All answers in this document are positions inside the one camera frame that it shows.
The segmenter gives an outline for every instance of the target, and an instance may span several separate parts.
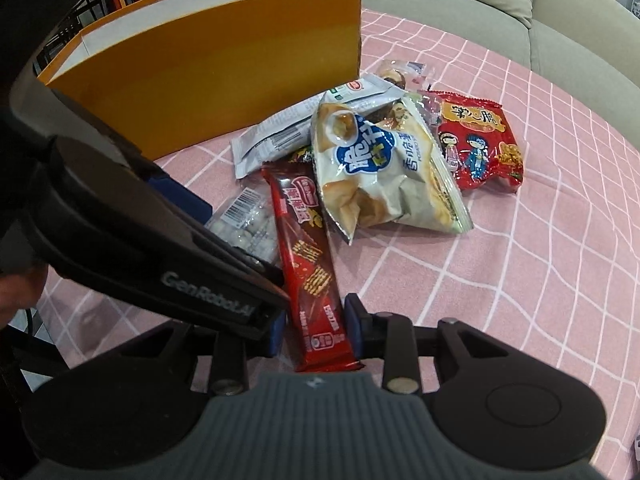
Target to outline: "open box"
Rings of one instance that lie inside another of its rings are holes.
[[[360,0],[141,0],[40,74],[158,158],[358,78]]]

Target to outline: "tablecloth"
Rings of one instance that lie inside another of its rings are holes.
[[[629,478],[640,417],[638,151],[566,92],[479,45],[369,10],[362,37],[363,72],[381,59],[424,62],[437,89],[501,102],[526,172],[518,194],[490,186],[466,194],[476,226],[466,235],[387,224],[360,230],[351,247],[332,235],[340,293],[420,325],[457,317],[590,384],[607,410],[593,462]],[[216,208],[239,189],[229,150],[238,134],[159,163]],[[39,309],[70,365],[162,320],[54,272]],[[369,368],[380,373],[379,363]],[[250,363],[254,377],[266,369],[290,370],[287,352]],[[427,358],[422,374],[435,389]]]

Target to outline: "barcode label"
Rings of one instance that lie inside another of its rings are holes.
[[[292,126],[272,135],[270,139],[275,150],[282,150],[300,142],[302,140],[302,132],[296,126]]]
[[[220,217],[236,229],[242,229],[250,220],[255,207],[262,201],[262,195],[250,187],[245,187],[228,209]]]

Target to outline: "red snack bag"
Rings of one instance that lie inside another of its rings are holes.
[[[271,186],[289,314],[302,354],[296,371],[361,368],[344,329],[313,167],[283,160],[263,165],[262,176]]]
[[[515,192],[522,184],[523,160],[502,105],[452,92],[431,93],[442,99],[438,140],[458,187],[474,189],[497,176]]]

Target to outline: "cartoon boy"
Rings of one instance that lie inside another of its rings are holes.
[[[440,134],[440,142],[442,144],[442,151],[444,160],[447,163],[447,168],[451,173],[456,173],[460,166],[458,149],[456,148],[458,138],[450,132],[442,132]]]
[[[464,166],[469,168],[473,180],[482,180],[489,163],[489,152],[486,148],[487,142],[475,134],[466,136],[466,142],[469,143],[472,150],[469,152]]]

